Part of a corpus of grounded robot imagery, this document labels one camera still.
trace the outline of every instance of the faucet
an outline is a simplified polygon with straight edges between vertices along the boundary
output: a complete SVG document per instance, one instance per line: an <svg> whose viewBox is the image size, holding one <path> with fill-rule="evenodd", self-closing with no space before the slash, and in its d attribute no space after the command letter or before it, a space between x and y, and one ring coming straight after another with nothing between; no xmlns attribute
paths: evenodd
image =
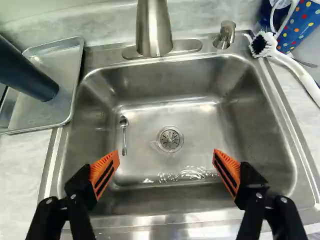
<svg viewBox="0 0 320 240"><path fill-rule="evenodd" d="M126 60L176 56L202 49L198 39L172 40L167 0L138 0L135 46L122 51Z"/></svg>
<svg viewBox="0 0 320 240"><path fill-rule="evenodd" d="M161 57L173 49L167 0L138 0L135 37L136 50L145 57Z"/></svg>
<svg viewBox="0 0 320 240"><path fill-rule="evenodd" d="M227 49L235 42L236 24L230 20L221 22L220 34L213 40L213 46L217 49Z"/></svg>

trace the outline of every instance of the dark blue object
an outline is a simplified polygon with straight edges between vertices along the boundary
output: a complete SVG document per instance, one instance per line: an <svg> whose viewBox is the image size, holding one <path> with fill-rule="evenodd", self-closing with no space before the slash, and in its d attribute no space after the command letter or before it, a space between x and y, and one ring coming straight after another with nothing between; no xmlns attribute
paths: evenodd
<svg viewBox="0 0 320 240"><path fill-rule="evenodd" d="M0 83L42 102L53 99L59 85L0 36Z"/></svg>
<svg viewBox="0 0 320 240"><path fill-rule="evenodd" d="M288 6L276 9L273 14L273 25L275 29L279 29L284 17L288 14L289 8L291 4ZM260 15L259 15L259 24L263 28L270 28L270 14L271 14L272 6L270 4L270 0L263 0L262 5L260 7Z"/></svg>

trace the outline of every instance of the brush bristles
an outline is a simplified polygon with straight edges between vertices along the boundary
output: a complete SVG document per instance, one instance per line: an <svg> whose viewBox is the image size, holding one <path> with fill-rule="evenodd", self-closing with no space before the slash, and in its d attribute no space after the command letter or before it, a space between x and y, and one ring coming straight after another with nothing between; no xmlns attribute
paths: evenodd
<svg viewBox="0 0 320 240"><path fill-rule="evenodd" d="M254 58L267 57L273 47L273 41L264 31L258 32L258 34L253 38L252 42L249 44L249 49Z"/></svg>

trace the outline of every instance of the water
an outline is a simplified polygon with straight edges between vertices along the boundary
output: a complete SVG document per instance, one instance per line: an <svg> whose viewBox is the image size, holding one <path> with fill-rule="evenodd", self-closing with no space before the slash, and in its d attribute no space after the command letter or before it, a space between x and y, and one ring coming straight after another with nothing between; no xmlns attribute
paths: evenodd
<svg viewBox="0 0 320 240"><path fill-rule="evenodd" d="M160 183L167 184L177 181L188 181L188 180L205 180L205 179L217 179L219 174L217 172L212 172L206 170L203 166L192 166L187 165L178 173L169 173L169 172L159 172L158 180L146 178L142 183Z"/></svg>

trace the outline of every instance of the polka dot bag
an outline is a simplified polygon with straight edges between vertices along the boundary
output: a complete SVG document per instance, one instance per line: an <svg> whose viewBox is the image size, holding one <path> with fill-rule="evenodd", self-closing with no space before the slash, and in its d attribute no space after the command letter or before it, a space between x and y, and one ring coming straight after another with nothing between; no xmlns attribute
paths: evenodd
<svg viewBox="0 0 320 240"><path fill-rule="evenodd" d="M318 27L319 23L320 4L315 1L300 0L277 38L277 50L284 54L290 53Z"/></svg>

